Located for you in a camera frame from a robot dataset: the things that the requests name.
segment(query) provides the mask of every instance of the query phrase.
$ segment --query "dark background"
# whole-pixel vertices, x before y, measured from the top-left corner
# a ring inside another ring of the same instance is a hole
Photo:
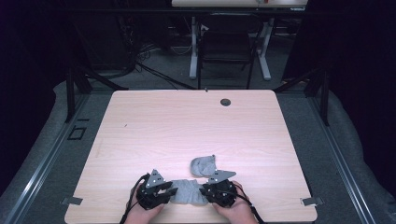
[[[111,6],[109,1],[83,2],[88,6],[90,2]],[[379,183],[396,196],[393,9],[391,0],[310,0],[307,11],[347,11],[349,16],[303,20],[284,78],[298,77],[323,62],[331,65],[331,90],[340,98],[359,133],[364,159]],[[128,57],[114,17],[75,17],[70,23],[61,15],[51,14],[49,20],[35,1],[25,0],[3,1],[0,10],[2,193],[45,124],[55,100],[52,89],[65,80],[71,64],[77,61],[87,67],[101,65],[102,60],[92,55],[90,48],[111,55],[105,59],[112,60],[111,69],[124,67]],[[104,29],[107,36],[89,35]],[[81,40],[78,32],[88,32],[88,38]],[[102,46],[103,38],[111,38],[114,44]]]

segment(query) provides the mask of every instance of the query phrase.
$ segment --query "chair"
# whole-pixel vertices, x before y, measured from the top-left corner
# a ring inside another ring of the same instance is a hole
[[[204,63],[237,63],[243,65],[242,70],[250,64],[247,77],[249,89],[257,42],[263,28],[260,18],[252,14],[221,13],[197,18],[197,22],[198,89],[201,89]]]

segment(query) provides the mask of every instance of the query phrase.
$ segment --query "white desk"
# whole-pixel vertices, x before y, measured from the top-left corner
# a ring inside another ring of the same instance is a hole
[[[223,106],[227,98],[231,105]],[[272,91],[116,91],[94,140],[67,223],[119,223],[137,179],[153,168],[194,179],[192,159],[216,155],[267,222],[314,221],[309,190]],[[205,178],[198,182],[205,183]],[[169,203],[153,223],[224,223],[210,204]]]
[[[252,8],[292,8],[305,7],[308,0],[172,0],[173,7],[252,7]],[[192,37],[192,54],[190,78],[196,78],[198,55],[196,50],[196,23],[195,18],[192,18],[191,37]],[[268,48],[268,43],[273,29],[273,20],[264,24],[262,36],[264,38],[262,47],[258,50],[260,66],[262,68],[262,76],[264,80],[271,80],[268,63],[265,60],[265,53]]]

